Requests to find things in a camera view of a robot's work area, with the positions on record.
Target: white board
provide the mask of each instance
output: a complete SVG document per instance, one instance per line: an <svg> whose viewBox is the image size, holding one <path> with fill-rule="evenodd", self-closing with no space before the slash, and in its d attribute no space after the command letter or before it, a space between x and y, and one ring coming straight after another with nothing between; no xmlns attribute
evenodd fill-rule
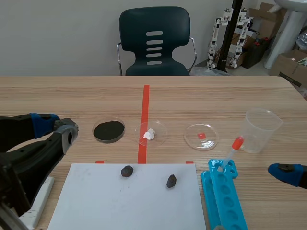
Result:
<svg viewBox="0 0 307 230"><path fill-rule="evenodd" d="M72 164L48 230L206 230L194 164L125 166Z"/></svg>

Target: petri dish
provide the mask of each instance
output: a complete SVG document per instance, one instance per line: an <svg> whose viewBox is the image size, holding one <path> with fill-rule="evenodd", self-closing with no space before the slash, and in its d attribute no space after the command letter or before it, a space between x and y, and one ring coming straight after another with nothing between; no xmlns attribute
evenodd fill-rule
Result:
<svg viewBox="0 0 307 230"><path fill-rule="evenodd" d="M117 117L106 117L98 120L93 126L93 135L103 143L113 143L122 138L125 124Z"/></svg>
<svg viewBox="0 0 307 230"><path fill-rule="evenodd" d="M219 137L211 125L199 123L186 128L184 139L194 149L211 150L216 146Z"/></svg>
<svg viewBox="0 0 307 230"><path fill-rule="evenodd" d="M144 138L145 132L149 129L155 131L154 139L147 140ZM167 128L166 126L158 120L152 120L148 122L141 123L134 130L135 140L144 146L159 146L162 145L167 139Z"/></svg>

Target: metal frame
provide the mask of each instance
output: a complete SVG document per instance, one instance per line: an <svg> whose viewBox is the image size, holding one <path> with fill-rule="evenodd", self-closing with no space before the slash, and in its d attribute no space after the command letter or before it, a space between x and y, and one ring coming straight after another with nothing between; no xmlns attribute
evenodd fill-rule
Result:
<svg viewBox="0 0 307 230"><path fill-rule="evenodd" d="M121 42L117 44L117 57L118 57L120 75L123 76L123 71L121 70L121 63L120 63L120 56L119 56L119 45L121 45Z"/></svg>
<svg viewBox="0 0 307 230"><path fill-rule="evenodd" d="M190 73L193 66L195 65L195 62L197 60L197 53L196 53L196 49L195 49L195 42L194 42L194 38L190 37L190 39L192 40L193 43L193 49L194 49L194 62L192 64L192 66L188 69L188 72ZM119 71L120 71L120 75L123 76L123 72L122 72L122 68L121 68L121 62L120 62L120 55L119 55L119 46L121 45L121 42L117 44L117 57L118 57L118 66L119 66Z"/></svg>
<svg viewBox="0 0 307 230"><path fill-rule="evenodd" d="M193 62L193 64L192 64L191 68L189 68L189 70L188 70L189 73L191 72L191 70L192 70L192 68L193 68L193 66L195 65L195 62L196 62L196 60L197 60L197 53L196 53L196 49L195 49L194 38L190 37L190 39L192 40L192 43L193 43L195 58L194 58L194 62Z"/></svg>

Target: red marker strip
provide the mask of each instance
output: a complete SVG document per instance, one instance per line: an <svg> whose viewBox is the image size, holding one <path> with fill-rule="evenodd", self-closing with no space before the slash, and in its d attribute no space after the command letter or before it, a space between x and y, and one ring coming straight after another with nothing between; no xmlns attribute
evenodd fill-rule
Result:
<svg viewBox="0 0 307 230"><path fill-rule="evenodd" d="M140 127L140 139L143 137L143 134L147 132L147 123L148 122L148 110L149 110L149 85L144 85L143 89L143 104L142 104L142 115L141 115L141 125ZM147 154L147 140L144 140L144 145L139 144L139 155L138 155L138 164L146 164L146 154Z"/></svg>

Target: chair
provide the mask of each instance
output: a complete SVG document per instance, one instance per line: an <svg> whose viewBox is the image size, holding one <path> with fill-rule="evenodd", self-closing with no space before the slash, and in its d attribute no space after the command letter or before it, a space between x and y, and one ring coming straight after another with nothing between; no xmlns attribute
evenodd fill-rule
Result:
<svg viewBox="0 0 307 230"><path fill-rule="evenodd" d="M135 54L135 62L126 75L189 75L197 58L190 36L190 17L181 7L146 7L124 11L119 18L121 42L117 44L118 64L122 75L119 45ZM192 40L195 58L189 71L172 58L175 48Z"/></svg>

